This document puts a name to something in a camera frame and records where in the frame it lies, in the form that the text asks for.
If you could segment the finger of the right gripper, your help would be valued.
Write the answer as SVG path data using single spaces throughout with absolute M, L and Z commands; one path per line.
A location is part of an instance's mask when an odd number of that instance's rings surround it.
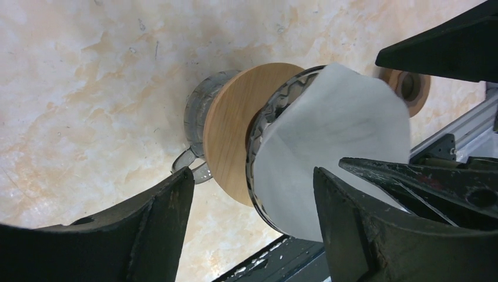
M 462 228 L 497 227 L 497 171 L 345 157 L 339 166 L 412 214 Z
M 465 80 L 497 82 L 497 1 L 383 48 L 376 66 Z

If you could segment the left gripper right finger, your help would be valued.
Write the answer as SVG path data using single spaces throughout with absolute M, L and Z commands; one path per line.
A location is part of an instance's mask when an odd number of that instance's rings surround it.
M 333 281 L 496 281 L 497 232 L 405 213 L 322 167 L 313 188 Z

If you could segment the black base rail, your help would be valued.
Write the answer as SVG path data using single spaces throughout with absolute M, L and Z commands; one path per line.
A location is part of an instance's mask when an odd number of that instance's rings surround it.
M 215 281 L 331 281 L 331 276 L 322 243 L 281 236 Z

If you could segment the clear glass dripper cone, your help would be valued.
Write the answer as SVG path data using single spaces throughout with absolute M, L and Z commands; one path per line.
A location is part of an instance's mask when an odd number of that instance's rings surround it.
M 264 106 L 254 115 L 248 127 L 248 132 L 246 133 L 245 147 L 247 155 L 245 160 L 245 176 L 249 197 L 255 210 L 257 211 L 257 214 L 262 218 L 262 220 L 272 229 L 281 234 L 284 234 L 285 232 L 270 219 L 269 215 L 265 211 L 263 203 L 254 191 L 255 185 L 253 166 L 255 157 L 259 151 L 266 128 L 273 124 L 290 106 L 290 104 L 292 104 L 292 102 L 294 102 L 305 92 L 323 68 L 325 68 L 324 65 L 308 68 L 289 78 L 285 83 L 277 88 Z

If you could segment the white paper coffee filter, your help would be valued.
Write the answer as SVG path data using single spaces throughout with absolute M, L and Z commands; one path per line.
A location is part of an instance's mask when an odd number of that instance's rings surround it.
M 399 207 L 375 185 L 340 168 L 344 157 L 407 163 L 409 111 L 384 81 L 332 63 L 264 131 L 255 156 L 255 194 L 282 233 L 322 241 L 313 190 L 315 167 Z

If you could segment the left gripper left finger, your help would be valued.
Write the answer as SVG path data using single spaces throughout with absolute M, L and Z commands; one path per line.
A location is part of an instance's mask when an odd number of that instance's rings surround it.
M 1 225 L 2 281 L 174 281 L 193 200 L 182 168 L 70 225 Z

